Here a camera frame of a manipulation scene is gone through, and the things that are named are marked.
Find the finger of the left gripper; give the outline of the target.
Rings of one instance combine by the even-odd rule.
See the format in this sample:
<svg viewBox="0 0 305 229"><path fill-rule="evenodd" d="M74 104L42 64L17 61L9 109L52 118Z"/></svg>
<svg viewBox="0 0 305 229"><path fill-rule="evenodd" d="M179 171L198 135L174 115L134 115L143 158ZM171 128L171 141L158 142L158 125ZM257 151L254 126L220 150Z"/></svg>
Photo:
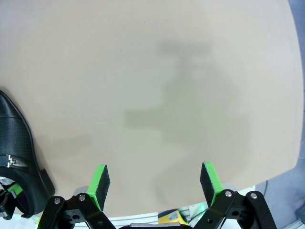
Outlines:
<svg viewBox="0 0 305 229"><path fill-rule="evenodd" d="M11 219L17 206L17 196L22 192L19 184L13 183L7 189L0 190L0 216Z"/></svg>

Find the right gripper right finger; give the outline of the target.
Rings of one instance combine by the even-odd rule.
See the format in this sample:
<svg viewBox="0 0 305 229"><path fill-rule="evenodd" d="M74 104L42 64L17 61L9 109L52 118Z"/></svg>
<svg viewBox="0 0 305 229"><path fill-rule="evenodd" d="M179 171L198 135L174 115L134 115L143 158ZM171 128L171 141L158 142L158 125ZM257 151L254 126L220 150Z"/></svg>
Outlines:
<svg viewBox="0 0 305 229"><path fill-rule="evenodd" d="M200 183L208 205L195 229L220 229L234 219L242 229L275 229L276 224L263 194L250 191L241 195L223 188L211 162L203 162Z"/></svg>

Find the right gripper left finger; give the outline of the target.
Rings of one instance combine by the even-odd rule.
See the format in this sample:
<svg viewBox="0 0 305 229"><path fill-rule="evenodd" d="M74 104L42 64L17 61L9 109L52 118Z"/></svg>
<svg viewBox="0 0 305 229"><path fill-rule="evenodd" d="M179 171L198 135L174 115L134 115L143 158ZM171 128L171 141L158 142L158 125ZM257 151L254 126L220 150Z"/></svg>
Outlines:
<svg viewBox="0 0 305 229"><path fill-rule="evenodd" d="M72 229L77 223L85 223L89 229L113 229L114 225L103 212L109 186L107 166L97 166L86 192L68 200L61 196L48 200L38 228Z"/></svg>

